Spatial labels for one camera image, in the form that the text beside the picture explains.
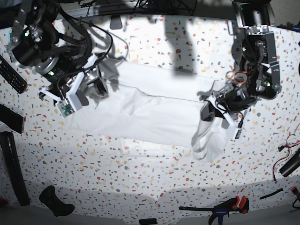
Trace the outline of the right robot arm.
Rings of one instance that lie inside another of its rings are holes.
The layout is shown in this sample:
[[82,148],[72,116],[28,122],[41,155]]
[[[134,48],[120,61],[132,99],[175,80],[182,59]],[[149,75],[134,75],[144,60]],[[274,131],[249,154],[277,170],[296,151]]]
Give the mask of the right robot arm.
[[93,54],[93,41],[86,26],[91,22],[74,19],[56,0],[24,0],[12,26],[7,51],[12,62],[49,83],[39,98],[50,97],[62,117],[83,107],[90,98],[106,98],[107,85],[100,62],[106,53]]

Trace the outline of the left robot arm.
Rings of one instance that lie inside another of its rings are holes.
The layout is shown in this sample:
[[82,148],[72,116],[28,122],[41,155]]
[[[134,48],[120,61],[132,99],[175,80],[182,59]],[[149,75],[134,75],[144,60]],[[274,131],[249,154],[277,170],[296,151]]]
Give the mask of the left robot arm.
[[233,138],[240,136],[251,106],[261,99],[273,100],[281,91],[280,68],[274,33],[275,16],[269,0],[234,0],[236,31],[243,35],[236,58],[237,69],[224,87],[214,82],[200,118],[228,122]]

